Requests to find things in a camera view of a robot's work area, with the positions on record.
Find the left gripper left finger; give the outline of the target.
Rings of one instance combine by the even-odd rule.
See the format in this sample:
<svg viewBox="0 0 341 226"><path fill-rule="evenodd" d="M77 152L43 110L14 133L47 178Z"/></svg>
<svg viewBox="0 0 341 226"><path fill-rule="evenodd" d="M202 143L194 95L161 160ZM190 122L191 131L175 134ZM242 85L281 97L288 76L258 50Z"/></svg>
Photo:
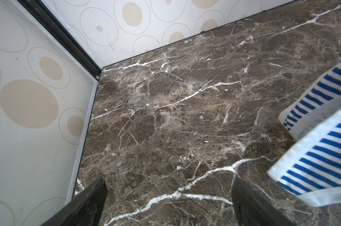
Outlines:
<svg viewBox="0 0 341 226"><path fill-rule="evenodd" d="M98 226L107 192L105 180L97 178L42 226Z"/></svg>

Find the blue white striped tank top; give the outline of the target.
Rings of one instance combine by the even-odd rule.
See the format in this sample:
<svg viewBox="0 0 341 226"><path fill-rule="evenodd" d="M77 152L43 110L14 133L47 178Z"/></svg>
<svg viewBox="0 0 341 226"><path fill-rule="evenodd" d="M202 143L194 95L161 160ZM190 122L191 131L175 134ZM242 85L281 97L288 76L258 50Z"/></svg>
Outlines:
<svg viewBox="0 0 341 226"><path fill-rule="evenodd" d="M268 170L312 207L341 203L341 62L279 115L296 143Z"/></svg>

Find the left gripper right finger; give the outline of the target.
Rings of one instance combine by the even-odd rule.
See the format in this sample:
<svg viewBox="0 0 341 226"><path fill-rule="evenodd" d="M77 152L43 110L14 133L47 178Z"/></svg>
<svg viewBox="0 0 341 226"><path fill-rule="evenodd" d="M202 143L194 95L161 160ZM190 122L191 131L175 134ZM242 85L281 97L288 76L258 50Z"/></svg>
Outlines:
<svg viewBox="0 0 341 226"><path fill-rule="evenodd" d="M240 226L295 225L240 178L233 182L231 197Z"/></svg>

